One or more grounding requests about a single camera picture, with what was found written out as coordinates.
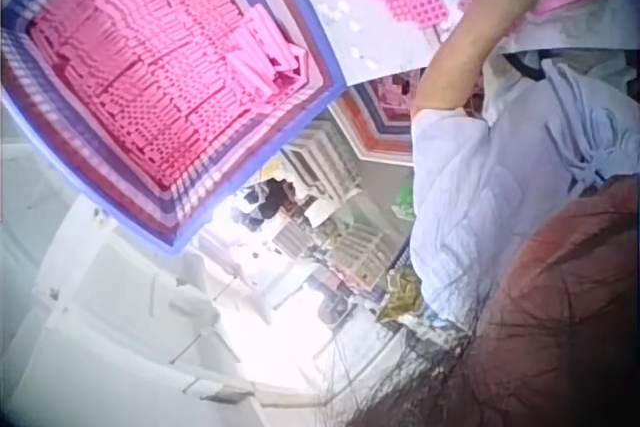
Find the light blue blouse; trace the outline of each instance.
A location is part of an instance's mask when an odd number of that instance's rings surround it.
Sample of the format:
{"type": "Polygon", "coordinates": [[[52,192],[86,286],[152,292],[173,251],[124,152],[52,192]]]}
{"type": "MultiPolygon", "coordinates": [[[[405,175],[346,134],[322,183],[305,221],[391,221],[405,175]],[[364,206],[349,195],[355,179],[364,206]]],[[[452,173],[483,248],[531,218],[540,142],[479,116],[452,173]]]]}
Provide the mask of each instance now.
{"type": "Polygon", "coordinates": [[[413,123],[413,266],[426,303],[465,329],[546,220],[587,187],[640,171],[638,104],[565,65],[543,68],[547,79],[492,127],[462,109],[413,123]]]}

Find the basket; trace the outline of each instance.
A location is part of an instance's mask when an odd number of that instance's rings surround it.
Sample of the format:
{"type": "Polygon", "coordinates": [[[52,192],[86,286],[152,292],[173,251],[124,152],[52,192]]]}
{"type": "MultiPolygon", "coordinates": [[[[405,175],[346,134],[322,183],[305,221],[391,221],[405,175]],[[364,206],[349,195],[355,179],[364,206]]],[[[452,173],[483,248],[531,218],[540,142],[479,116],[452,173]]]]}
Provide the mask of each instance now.
{"type": "Polygon", "coordinates": [[[2,1],[3,105],[69,182],[165,253],[345,88],[306,0],[2,1]],[[277,77],[275,101],[234,57],[256,10],[306,58],[306,80],[277,77]]]}

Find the white wall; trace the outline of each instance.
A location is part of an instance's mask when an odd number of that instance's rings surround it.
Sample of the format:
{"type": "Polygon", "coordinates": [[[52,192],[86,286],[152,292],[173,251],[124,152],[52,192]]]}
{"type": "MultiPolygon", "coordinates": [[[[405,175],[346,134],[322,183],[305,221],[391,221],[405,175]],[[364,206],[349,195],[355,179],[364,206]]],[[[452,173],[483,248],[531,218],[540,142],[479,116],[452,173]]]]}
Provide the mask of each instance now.
{"type": "Polygon", "coordinates": [[[0,301],[2,351],[30,309],[31,290],[45,252],[75,197],[3,116],[0,196],[0,301]]]}
{"type": "MultiPolygon", "coordinates": [[[[199,326],[169,309],[171,300],[188,297],[187,290],[158,279],[152,295],[153,276],[106,245],[83,278],[74,302],[168,362],[195,338],[199,326]]],[[[180,358],[181,364],[237,374],[233,357],[216,337],[203,337],[180,358]]]]}
{"type": "Polygon", "coordinates": [[[248,406],[160,387],[51,331],[7,407],[10,417],[30,427],[260,427],[248,406]]]}

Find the hair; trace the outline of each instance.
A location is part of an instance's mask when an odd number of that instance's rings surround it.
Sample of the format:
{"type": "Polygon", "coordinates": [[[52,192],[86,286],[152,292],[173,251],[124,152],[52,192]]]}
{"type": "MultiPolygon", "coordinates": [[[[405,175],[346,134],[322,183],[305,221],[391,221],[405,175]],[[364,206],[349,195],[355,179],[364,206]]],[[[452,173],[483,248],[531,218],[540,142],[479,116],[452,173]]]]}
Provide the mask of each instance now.
{"type": "Polygon", "coordinates": [[[530,295],[479,300],[469,335],[436,355],[403,356],[346,426],[640,425],[637,238],[637,211],[616,213],[528,279],[530,295]],[[607,278],[603,263],[599,279],[581,277],[607,247],[624,248],[624,274],[607,278]],[[615,295],[596,305],[605,292],[615,295]]]}

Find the shopper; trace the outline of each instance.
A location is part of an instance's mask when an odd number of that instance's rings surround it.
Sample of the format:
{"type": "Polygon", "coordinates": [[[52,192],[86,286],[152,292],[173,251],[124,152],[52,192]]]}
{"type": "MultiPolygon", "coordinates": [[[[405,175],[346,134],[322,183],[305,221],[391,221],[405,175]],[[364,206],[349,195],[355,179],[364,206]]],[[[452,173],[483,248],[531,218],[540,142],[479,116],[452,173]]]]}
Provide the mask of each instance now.
{"type": "Polygon", "coordinates": [[[536,1],[474,0],[414,104],[412,261],[425,302],[466,330],[546,220],[586,189],[640,171],[638,105],[562,56],[544,60],[546,78],[491,127],[465,115],[483,63],[536,1]]]}

